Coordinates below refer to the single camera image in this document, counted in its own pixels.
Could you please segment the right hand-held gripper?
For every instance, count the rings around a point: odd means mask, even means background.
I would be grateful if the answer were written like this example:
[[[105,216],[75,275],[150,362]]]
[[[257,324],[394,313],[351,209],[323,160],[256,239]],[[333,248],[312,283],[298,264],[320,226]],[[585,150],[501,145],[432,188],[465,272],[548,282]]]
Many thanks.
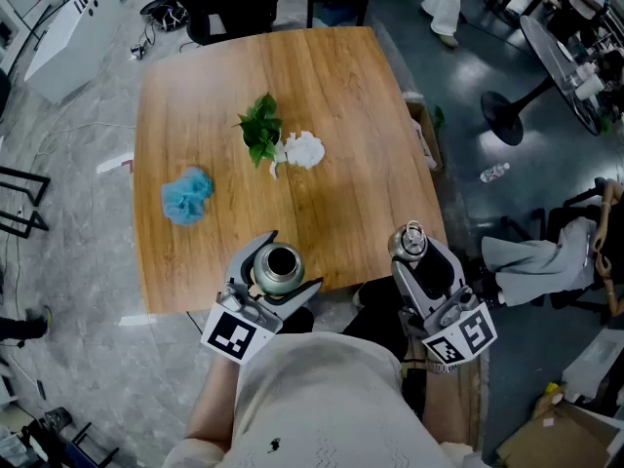
[[[393,258],[391,271],[406,307],[423,320],[412,314],[407,334],[421,341],[434,362],[471,362],[497,339],[487,305],[464,286],[461,263],[445,244],[428,237],[426,251],[413,268]],[[430,306],[439,307],[430,314]]]

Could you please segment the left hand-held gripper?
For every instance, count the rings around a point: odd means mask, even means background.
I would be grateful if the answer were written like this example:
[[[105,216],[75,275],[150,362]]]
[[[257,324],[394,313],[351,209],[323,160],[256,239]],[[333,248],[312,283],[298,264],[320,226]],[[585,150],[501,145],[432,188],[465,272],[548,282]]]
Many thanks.
[[[225,272],[227,284],[217,294],[201,336],[203,345],[239,365],[257,354],[282,328],[282,321],[316,296],[323,285],[323,278],[317,278],[281,297],[266,294],[262,305],[236,291],[248,290],[254,283],[255,256],[273,243],[277,234],[277,230],[264,233],[232,256]]]

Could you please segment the green bottle body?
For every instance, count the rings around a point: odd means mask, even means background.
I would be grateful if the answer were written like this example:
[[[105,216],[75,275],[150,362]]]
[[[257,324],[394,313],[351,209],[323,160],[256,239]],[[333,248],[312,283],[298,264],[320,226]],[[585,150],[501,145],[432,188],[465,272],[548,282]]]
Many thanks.
[[[286,243],[263,246],[253,261],[255,283],[267,294],[284,296],[297,289],[304,277],[299,253]]]

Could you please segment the stainless steel bottle cap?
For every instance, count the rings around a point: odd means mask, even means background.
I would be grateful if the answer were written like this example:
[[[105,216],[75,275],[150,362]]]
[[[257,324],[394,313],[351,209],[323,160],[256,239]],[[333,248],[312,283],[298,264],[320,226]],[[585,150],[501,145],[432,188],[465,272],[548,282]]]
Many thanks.
[[[388,252],[391,257],[408,263],[422,259],[427,248],[428,238],[417,220],[410,220],[400,226],[388,241]]]

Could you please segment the person's right forearm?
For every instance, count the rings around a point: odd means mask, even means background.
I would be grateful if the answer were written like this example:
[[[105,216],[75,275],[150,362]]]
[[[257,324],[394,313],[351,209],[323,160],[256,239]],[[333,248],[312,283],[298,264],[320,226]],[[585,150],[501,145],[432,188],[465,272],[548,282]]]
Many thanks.
[[[456,371],[427,372],[422,423],[439,444],[467,443],[468,429],[464,420]]]

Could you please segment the person's left forearm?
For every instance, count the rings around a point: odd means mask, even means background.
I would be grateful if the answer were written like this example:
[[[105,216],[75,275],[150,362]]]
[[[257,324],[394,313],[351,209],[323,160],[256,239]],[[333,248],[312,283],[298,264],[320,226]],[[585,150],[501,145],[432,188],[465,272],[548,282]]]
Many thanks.
[[[223,451],[231,447],[240,366],[215,355],[190,413],[185,437],[216,445]]]

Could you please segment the person's black trousers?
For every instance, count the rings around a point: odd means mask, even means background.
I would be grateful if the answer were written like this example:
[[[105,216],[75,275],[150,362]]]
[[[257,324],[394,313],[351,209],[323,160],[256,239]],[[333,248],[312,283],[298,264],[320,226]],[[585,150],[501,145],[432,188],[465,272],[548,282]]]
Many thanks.
[[[310,309],[299,308],[285,322],[276,338],[284,350],[341,360],[401,362],[408,352],[409,339],[401,322],[404,307],[394,281],[385,277],[363,283],[353,295],[358,313],[341,332],[314,331]]]

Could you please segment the blue mesh bath sponge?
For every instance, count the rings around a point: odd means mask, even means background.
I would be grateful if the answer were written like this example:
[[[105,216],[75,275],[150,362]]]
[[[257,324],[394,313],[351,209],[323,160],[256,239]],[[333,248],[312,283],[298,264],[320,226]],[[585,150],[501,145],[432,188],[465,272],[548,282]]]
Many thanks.
[[[163,214],[173,224],[193,225],[203,218],[205,201],[213,193],[213,182],[204,171],[189,167],[180,178],[162,186]]]

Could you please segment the person's cream shirt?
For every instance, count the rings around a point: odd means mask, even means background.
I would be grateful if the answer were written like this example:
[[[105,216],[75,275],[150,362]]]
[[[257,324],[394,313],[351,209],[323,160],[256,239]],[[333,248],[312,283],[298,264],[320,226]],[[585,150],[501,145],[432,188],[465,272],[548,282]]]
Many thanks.
[[[432,437],[400,362],[316,360],[277,336],[239,365],[230,449],[184,436],[163,468],[489,468],[467,443]]]

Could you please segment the clear plastic water bottle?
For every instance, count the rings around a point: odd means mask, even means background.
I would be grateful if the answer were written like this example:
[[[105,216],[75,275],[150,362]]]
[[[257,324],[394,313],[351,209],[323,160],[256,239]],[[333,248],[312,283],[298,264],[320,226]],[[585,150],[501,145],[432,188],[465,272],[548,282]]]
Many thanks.
[[[497,178],[502,177],[510,169],[509,163],[494,165],[480,174],[480,180],[483,183],[491,182]]]

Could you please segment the crumpled white tissue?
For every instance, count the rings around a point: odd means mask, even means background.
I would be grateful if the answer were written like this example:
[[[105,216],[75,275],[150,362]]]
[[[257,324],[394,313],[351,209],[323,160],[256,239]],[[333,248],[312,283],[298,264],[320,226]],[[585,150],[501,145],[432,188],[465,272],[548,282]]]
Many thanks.
[[[325,157],[325,146],[311,132],[290,133],[286,141],[275,144],[273,160],[269,166],[271,176],[277,178],[277,166],[282,163],[299,166],[310,170]]]

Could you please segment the small open cardboard box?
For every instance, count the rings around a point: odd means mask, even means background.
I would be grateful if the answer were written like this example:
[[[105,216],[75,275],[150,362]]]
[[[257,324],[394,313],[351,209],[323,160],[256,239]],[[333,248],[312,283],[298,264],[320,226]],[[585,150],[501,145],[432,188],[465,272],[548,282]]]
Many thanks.
[[[402,92],[403,99],[409,111],[409,116],[416,130],[425,161],[429,170],[439,172],[443,169],[443,161],[435,135],[434,125],[424,104],[423,96],[413,91]]]

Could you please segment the green potted plant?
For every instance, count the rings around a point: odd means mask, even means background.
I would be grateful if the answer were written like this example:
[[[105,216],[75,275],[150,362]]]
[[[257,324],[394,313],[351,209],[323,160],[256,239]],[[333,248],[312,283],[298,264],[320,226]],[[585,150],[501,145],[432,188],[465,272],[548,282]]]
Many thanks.
[[[276,111],[276,100],[266,93],[258,97],[245,114],[238,115],[237,126],[242,130],[243,142],[256,168],[263,159],[274,160],[282,127],[282,120],[275,117]]]

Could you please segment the white foam box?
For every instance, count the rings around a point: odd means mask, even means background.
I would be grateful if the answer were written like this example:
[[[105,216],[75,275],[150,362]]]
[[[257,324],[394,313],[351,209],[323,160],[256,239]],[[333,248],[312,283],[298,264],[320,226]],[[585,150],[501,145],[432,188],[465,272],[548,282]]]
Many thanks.
[[[602,330],[564,370],[565,399],[595,399],[599,386],[624,350],[624,331]]]

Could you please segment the large cardboard box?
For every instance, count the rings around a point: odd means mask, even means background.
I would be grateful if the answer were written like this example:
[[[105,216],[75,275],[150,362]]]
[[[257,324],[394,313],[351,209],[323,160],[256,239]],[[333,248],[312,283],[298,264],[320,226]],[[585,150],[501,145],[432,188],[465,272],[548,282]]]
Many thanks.
[[[496,450],[504,468],[607,468],[624,447],[624,420],[567,402],[525,423]]]

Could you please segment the black folding chair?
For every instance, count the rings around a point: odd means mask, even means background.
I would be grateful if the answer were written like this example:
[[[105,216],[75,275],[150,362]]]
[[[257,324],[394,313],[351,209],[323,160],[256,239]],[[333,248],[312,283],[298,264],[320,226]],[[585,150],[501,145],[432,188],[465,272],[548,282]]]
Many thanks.
[[[66,439],[61,432],[73,423],[72,416],[65,408],[56,408],[34,419],[20,431],[20,440],[34,451],[39,460],[36,468],[111,468],[118,448],[104,453],[99,459],[83,447],[90,440],[88,422],[72,438]]]

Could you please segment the white cabinet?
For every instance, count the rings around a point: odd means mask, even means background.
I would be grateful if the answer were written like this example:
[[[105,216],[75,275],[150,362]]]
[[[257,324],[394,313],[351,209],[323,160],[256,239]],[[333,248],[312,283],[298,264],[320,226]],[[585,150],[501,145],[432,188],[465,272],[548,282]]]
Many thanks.
[[[121,22],[119,0],[71,0],[57,13],[29,65],[26,85],[58,103],[93,80]]]

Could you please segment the black metal frame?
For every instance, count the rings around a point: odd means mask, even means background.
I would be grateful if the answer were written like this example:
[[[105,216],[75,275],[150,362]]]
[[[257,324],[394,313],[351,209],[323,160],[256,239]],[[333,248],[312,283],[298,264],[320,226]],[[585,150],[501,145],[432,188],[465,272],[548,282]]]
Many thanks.
[[[40,185],[38,191],[33,193],[29,188],[3,181],[0,179],[0,188],[20,193],[26,197],[33,207],[29,218],[24,218],[18,214],[10,214],[0,210],[0,231],[6,232],[17,238],[28,239],[33,229],[49,231],[50,228],[37,209],[46,193],[51,179],[47,176],[37,175],[29,172],[18,171],[8,167],[0,166],[0,176],[8,176],[24,181],[32,181]]]

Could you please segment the dark round pedestal table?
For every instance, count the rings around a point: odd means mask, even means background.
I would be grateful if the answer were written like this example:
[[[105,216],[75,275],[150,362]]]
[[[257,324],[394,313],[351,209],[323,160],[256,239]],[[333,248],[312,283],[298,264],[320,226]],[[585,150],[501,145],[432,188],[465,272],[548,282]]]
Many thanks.
[[[486,91],[481,96],[481,109],[489,128],[505,144],[519,145],[524,138],[521,112],[535,99],[555,88],[576,118],[593,136],[600,134],[599,115],[588,100],[580,100],[571,85],[572,74],[579,64],[567,57],[564,46],[546,27],[531,17],[521,17],[521,31],[546,71],[545,79],[525,96],[510,101],[502,94]]]

